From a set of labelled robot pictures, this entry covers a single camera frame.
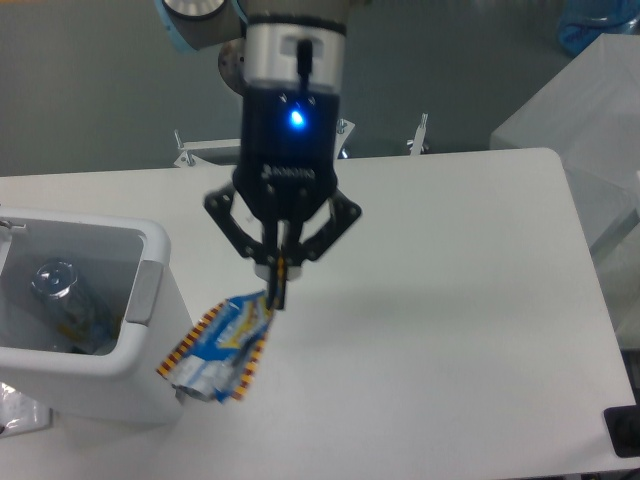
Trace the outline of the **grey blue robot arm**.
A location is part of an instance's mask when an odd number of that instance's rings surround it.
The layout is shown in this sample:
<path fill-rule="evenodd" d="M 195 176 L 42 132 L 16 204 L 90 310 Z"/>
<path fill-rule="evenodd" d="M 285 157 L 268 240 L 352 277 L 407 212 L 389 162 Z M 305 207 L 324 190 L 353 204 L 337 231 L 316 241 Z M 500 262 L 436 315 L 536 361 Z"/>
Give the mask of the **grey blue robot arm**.
<path fill-rule="evenodd" d="M 242 46 L 239 160 L 204 207 L 285 305 L 286 284 L 321 258 L 361 209 L 334 169 L 348 1 L 160 1 L 180 50 Z"/>

